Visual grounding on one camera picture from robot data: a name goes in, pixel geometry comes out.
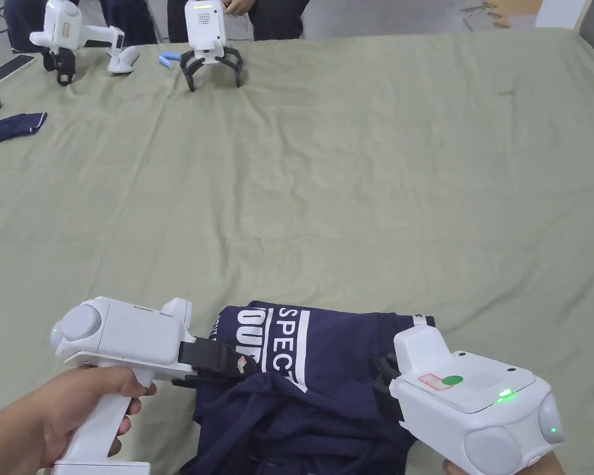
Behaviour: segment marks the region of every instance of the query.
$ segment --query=phone screen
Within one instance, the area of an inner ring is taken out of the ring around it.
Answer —
[[[21,54],[9,62],[5,62],[3,65],[0,66],[0,80],[6,78],[9,74],[17,71],[18,69],[22,68],[24,65],[30,63],[34,60],[34,56],[27,56],[26,54]]]

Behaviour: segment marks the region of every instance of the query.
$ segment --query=smartphone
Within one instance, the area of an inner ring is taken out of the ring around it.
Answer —
[[[0,66],[0,83],[4,80],[7,80],[17,71],[25,69],[34,60],[35,56],[29,56],[28,54],[18,54],[10,61],[5,62]]]

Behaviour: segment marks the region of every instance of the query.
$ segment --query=speaker grille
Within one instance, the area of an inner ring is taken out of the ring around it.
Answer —
[[[208,25],[212,22],[211,14],[198,14],[198,25]]]
[[[462,385],[471,388],[474,391],[486,391],[492,388],[493,386],[499,385],[503,379],[499,377],[493,376],[492,374],[488,373],[478,373],[471,378],[466,378]]]

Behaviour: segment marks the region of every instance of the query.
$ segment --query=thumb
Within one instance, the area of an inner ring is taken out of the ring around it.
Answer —
[[[92,388],[100,396],[117,393],[121,396],[138,398],[145,394],[144,388],[137,381],[134,371],[128,367],[91,368]]]
[[[464,470],[452,464],[449,460],[445,460],[444,464],[442,464],[442,469],[447,475],[466,475]]]

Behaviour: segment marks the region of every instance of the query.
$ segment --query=black clamp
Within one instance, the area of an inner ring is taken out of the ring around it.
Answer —
[[[370,363],[377,374],[372,383],[372,389],[379,412],[387,419],[405,422],[398,399],[390,393],[390,383],[400,376],[396,354],[390,353],[386,357],[372,358]]]
[[[234,56],[236,58],[236,62],[228,59],[228,55]],[[181,69],[183,70],[183,74],[187,80],[189,90],[192,93],[194,90],[196,90],[196,87],[194,86],[194,74],[202,67],[205,60],[205,58],[198,58],[189,63],[189,61],[195,56],[196,54],[193,51],[188,51],[181,55]],[[240,52],[235,48],[225,47],[224,56],[216,56],[216,61],[221,62],[230,69],[234,70],[236,74],[236,86],[240,87],[242,85],[242,69],[244,67],[244,60],[242,59]]]
[[[198,375],[174,379],[171,384],[196,389],[200,384],[233,386],[257,372],[257,364],[248,354],[237,352],[232,346],[206,338],[181,342],[178,363],[193,366]]]
[[[67,86],[73,82],[73,77],[77,73],[75,66],[75,53],[66,48],[60,48],[56,54],[49,48],[42,52],[44,59],[44,69],[46,71],[58,72],[58,84]]]

